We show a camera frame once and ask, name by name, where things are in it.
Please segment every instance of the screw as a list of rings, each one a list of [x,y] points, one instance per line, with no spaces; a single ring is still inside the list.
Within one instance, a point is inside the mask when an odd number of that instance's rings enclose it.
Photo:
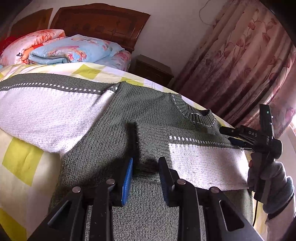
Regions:
[[[80,192],[81,191],[81,188],[80,187],[73,187],[72,188],[72,192],[74,192],[74,193],[78,193],[78,192]]]
[[[177,183],[178,183],[179,185],[184,185],[184,184],[186,183],[186,181],[185,181],[184,179],[178,179],[178,180],[177,180]]]
[[[220,189],[217,188],[217,187],[211,187],[211,192],[212,193],[218,193],[218,192],[220,192]]]
[[[108,179],[108,180],[106,181],[106,183],[107,183],[108,185],[112,185],[112,184],[115,183],[115,180],[112,179],[112,178],[110,178],[110,179]]]

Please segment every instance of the wooden nightstand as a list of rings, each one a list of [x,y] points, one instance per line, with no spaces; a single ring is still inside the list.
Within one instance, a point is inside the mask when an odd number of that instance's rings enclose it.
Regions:
[[[174,77],[169,66],[144,55],[137,56],[134,66],[130,68],[129,72],[162,86],[167,86]]]

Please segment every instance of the curtain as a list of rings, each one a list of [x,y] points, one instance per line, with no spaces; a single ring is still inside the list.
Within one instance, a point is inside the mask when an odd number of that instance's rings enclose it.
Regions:
[[[259,104],[269,104],[278,138],[295,114],[295,58],[290,37],[262,3],[230,0],[172,89],[232,126],[259,129]]]

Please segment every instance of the gloved hand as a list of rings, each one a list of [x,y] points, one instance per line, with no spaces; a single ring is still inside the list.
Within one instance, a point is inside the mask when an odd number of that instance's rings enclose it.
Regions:
[[[248,185],[251,190],[255,185],[255,173],[252,170],[252,160],[249,163]],[[275,213],[284,207],[294,193],[293,180],[286,176],[284,165],[279,161],[274,161],[268,165],[261,173],[262,180],[271,179],[270,192],[267,198],[267,204],[263,205],[265,213]]]

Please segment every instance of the floral curtain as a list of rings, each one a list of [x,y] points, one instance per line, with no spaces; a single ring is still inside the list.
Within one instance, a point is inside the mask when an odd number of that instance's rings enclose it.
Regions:
[[[230,0],[172,89],[232,126],[258,129],[259,104],[269,104],[279,137],[295,114],[295,58],[290,37],[262,3]]]

